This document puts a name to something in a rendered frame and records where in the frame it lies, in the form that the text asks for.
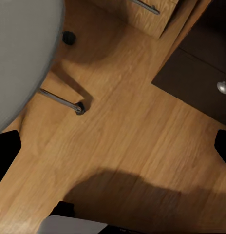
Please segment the swivel chair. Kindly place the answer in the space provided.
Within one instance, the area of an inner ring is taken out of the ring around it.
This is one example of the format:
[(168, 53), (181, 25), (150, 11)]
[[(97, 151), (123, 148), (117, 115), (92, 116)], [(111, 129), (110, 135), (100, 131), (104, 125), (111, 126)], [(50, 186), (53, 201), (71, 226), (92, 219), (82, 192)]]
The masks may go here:
[(61, 37), (73, 45), (76, 35), (66, 31), (65, 0), (0, 0), (0, 133), (25, 109), (36, 93), (73, 109), (86, 110), (41, 87), (53, 64)]

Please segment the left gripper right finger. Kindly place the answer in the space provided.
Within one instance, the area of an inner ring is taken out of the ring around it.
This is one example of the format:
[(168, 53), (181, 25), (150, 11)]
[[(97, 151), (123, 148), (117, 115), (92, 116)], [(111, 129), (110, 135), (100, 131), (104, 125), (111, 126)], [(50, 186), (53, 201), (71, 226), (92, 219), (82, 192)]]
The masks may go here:
[(214, 147), (226, 163), (226, 131), (225, 130), (218, 130), (216, 135)]

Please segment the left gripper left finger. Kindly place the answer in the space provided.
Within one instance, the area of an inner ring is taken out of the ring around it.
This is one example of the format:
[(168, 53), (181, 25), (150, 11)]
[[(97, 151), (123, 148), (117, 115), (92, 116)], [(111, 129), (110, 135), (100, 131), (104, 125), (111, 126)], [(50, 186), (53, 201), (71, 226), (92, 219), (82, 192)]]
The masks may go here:
[(0, 182), (21, 149), (18, 130), (0, 133)]

